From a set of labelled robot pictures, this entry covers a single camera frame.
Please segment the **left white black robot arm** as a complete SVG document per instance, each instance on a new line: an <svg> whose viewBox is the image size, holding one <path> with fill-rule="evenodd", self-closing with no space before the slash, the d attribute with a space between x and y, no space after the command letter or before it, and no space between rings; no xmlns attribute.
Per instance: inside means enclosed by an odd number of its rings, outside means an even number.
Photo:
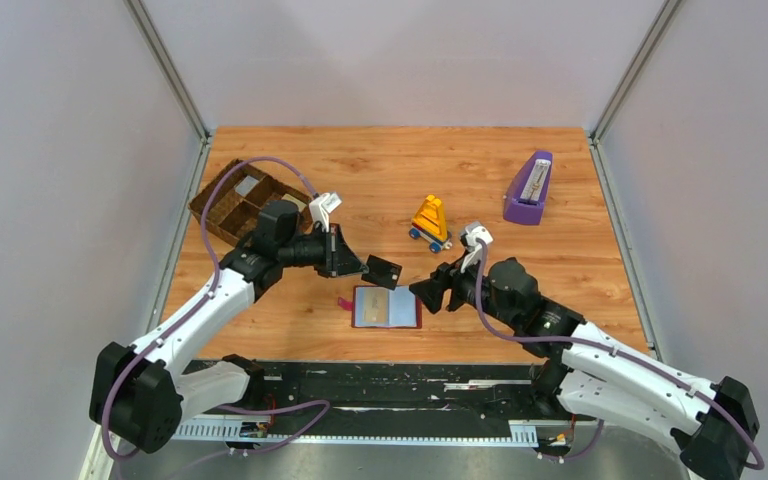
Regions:
<svg viewBox="0 0 768 480"><path fill-rule="evenodd" d="M195 355L230 320L253 306L288 267L311 267L320 276L365 274L368 266L349 248L330 214L335 193L309 204L310 232L288 200L268 202L254 228L218 260L207 283L167 321L128 346L116 342L96 360L89 417L108 433L153 453L190 418L221 405L258 401L263 371L229 355L214 365L185 371Z"/></svg>

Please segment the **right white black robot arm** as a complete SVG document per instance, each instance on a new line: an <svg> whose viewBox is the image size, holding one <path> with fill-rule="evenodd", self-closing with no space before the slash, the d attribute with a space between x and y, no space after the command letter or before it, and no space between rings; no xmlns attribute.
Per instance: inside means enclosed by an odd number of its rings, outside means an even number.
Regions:
<svg viewBox="0 0 768 480"><path fill-rule="evenodd" d="M476 309L510 328L545 363L532 385L543 403L642 435L676 454L703 479L738 479L765 466L754 440L759 420L748 388L662 364L612 338L578 312L540 293L514 258L442 263L410 291L431 313Z"/></svg>

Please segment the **red leather card holder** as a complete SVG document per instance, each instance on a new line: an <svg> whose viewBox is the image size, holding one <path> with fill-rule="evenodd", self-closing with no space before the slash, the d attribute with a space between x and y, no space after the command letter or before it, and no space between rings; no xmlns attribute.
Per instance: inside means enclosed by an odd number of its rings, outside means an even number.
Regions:
<svg viewBox="0 0 768 480"><path fill-rule="evenodd" d="M420 329L422 305L407 286L393 290L356 286L350 298L339 297L337 305L351 314L351 326L359 329Z"/></svg>

